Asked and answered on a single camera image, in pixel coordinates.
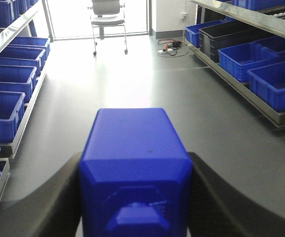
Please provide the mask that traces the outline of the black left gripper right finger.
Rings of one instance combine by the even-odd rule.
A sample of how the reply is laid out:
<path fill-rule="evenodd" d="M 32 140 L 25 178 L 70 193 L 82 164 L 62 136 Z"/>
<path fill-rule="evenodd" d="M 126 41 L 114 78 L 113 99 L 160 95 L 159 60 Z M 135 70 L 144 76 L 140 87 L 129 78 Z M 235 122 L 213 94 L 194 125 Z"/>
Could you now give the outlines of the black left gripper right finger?
<path fill-rule="evenodd" d="M 188 229 L 192 237 L 285 237 L 285 218 L 249 199 L 196 153 Z"/>

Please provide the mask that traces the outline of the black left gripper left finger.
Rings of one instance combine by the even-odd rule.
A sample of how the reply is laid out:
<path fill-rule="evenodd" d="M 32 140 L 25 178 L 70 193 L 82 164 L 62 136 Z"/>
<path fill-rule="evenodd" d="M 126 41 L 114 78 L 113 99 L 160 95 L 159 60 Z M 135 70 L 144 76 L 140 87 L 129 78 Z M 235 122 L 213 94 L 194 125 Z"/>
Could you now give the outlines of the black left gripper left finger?
<path fill-rule="evenodd" d="M 0 237 L 73 237 L 81 218 L 79 162 L 74 154 L 34 192 L 0 211 Z"/>

